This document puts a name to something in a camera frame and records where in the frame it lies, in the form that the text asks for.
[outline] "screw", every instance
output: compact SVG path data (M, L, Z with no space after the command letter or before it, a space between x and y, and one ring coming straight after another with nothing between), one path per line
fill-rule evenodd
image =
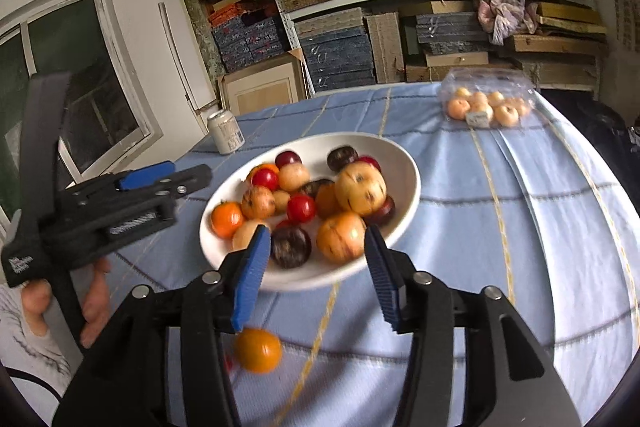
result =
M484 289L484 295L489 297L491 300L499 301L502 297L502 292L500 288L496 288L495 286L487 286Z
M433 277L427 272L416 272L414 273L414 281L418 284L428 285L433 282Z
M211 271L202 274L202 282L205 284L218 284L220 281L222 281L222 275L218 272Z
M149 286L145 286L144 284L136 286L132 289L131 295L133 295L136 299L144 299L147 295L149 295Z

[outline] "table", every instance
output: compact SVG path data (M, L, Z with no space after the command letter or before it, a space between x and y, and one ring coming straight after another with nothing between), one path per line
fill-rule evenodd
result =
M444 118L438 86L344 92L244 115L246 143L228 156L204 139L176 165L209 165L212 184L178 202L175 226L111 255L114 304L136 284L173 289L207 270L198 238L207 200L258 154L324 132L384 136L413 156L422 180L395 248L450 287L500 287L554 357L586 422L638 349L640 218L602 158L542 97L526 128L469 131ZM233 370L243 425L391 425L411 338L383 322L367 271L314 291L260 293L250 324L274 331L284 356L269 375ZM451 425L462 415L463 335L455 355Z

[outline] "clear plastic box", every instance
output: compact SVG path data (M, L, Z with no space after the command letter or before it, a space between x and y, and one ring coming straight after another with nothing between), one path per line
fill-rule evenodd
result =
M516 127L535 108L533 83L519 70L452 68L440 85L444 114L470 127Z

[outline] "price label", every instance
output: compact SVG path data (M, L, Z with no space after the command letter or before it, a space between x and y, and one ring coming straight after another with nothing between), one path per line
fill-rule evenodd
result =
M485 111L470 111L465 118L469 127L478 127L480 129L489 129L490 127L489 115Z

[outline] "human hand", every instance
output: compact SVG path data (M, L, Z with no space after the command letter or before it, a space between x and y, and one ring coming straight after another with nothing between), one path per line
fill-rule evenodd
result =
M82 302L86 324L80 333L80 343L87 349L98 338L111 314L109 287L104 276L110 270L110 263L104 257L94 263L94 279ZM22 289L21 297L24 317L31 331L38 337L44 336L49 328L42 314L51 302L51 286L44 279L30 281Z

